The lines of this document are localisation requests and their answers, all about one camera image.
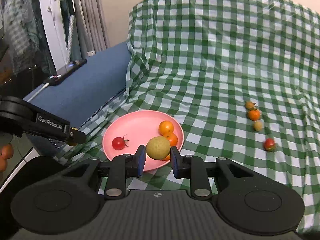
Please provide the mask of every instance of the curtain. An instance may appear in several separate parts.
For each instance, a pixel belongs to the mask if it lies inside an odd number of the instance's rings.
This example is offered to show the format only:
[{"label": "curtain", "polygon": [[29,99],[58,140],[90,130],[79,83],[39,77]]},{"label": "curtain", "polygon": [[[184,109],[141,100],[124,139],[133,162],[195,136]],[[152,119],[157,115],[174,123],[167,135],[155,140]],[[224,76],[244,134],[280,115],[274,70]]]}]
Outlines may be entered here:
[{"label": "curtain", "polygon": [[108,47],[105,18],[101,0],[74,0],[76,28],[83,57]]}]

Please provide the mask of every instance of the round green fruit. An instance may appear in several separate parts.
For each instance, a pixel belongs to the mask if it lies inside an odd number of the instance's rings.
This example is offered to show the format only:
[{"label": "round green fruit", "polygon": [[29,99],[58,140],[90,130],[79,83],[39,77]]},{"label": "round green fruit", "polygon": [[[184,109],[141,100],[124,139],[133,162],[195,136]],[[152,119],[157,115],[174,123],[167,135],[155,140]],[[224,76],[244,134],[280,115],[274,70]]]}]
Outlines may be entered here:
[{"label": "round green fruit", "polygon": [[162,160],[170,153],[170,142],[162,136],[154,137],[148,141],[146,153],[151,159]]}]

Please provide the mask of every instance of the orange fruit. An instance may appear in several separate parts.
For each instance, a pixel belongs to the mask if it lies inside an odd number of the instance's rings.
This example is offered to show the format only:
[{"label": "orange fruit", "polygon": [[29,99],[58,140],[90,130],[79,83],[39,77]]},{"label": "orange fruit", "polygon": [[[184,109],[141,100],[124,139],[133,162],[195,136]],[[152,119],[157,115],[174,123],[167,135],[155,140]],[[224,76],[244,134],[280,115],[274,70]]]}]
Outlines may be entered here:
[{"label": "orange fruit", "polygon": [[8,167],[8,162],[6,159],[2,158],[0,156],[0,172],[5,171],[5,169]]},{"label": "orange fruit", "polygon": [[260,119],[260,111],[258,109],[250,110],[248,112],[248,118],[252,121],[257,121]]},{"label": "orange fruit", "polygon": [[7,144],[1,149],[1,157],[4,159],[10,159],[13,156],[13,148],[11,144]]},{"label": "orange fruit", "polygon": [[170,153],[169,153],[169,155],[168,155],[167,157],[165,157],[164,159],[162,159],[162,161],[168,161],[168,160],[170,160]]},{"label": "orange fruit", "polygon": [[161,135],[164,135],[165,133],[168,133],[168,132],[173,132],[173,130],[174,130],[174,127],[172,122],[170,121],[162,121],[159,124],[159,133]]},{"label": "orange fruit", "polygon": [[166,138],[170,142],[170,146],[176,146],[178,143],[178,137],[172,133],[172,132],[167,132],[162,137]]}]

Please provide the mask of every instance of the white door frame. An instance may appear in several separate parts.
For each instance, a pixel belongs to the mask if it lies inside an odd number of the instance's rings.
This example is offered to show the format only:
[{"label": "white door frame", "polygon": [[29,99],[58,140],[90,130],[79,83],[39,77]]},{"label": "white door frame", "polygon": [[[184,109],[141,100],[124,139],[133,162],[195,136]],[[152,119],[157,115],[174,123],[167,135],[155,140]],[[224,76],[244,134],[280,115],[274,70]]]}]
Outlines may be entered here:
[{"label": "white door frame", "polygon": [[52,60],[58,71],[66,64],[67,45],[63,27],[61,7],[59,0],[39,0],[44,25]]}]

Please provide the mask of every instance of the green checkered tablecloth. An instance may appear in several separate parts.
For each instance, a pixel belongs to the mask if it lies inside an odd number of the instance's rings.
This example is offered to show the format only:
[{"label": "green checkered tablecloth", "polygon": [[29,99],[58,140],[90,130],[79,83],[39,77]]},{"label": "green checkered tablecloth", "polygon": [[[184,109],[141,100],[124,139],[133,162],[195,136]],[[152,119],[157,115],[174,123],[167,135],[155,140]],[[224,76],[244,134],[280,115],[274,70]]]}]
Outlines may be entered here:
[{"label": "green checkered tablecloth", "polygon": [[[86,145],[65,147],[56,158],[105,160],[101,141],[112,121],[161,111],[182,125],[182,155],[227,157],[288,185],[306,206],[298,231],[320,230],[319,21],[286,0],[142,1],[130,13],[125,94],[86,125]],[[249,100],[262,111],[260,132],[246,118]],[[262,146],[270,137],[274,153]],[[128,185],[187,189],[189,180],[175,179],[168,165]]]}]

